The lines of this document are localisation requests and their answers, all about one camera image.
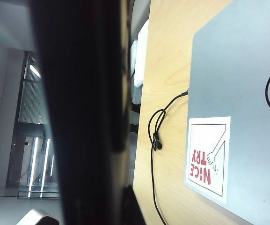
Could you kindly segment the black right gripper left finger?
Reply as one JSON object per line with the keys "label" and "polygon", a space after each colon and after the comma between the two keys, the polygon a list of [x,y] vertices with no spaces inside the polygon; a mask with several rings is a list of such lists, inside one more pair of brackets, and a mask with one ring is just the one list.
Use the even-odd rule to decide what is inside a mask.
{"label": "black right gripper left finger", "polygon": [[39,209],[31,209],[23,216],[17,225],[59,225],[59,221],[47,212]]}

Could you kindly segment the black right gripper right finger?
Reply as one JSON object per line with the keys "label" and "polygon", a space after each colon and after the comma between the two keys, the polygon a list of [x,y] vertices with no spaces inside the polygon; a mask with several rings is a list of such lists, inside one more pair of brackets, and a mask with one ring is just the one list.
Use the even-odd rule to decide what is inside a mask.
{"label": "black right gripper right finger", "polygon": [[123,192],[122,224],[146,225],[139,203],[131,185],[128,185]]}

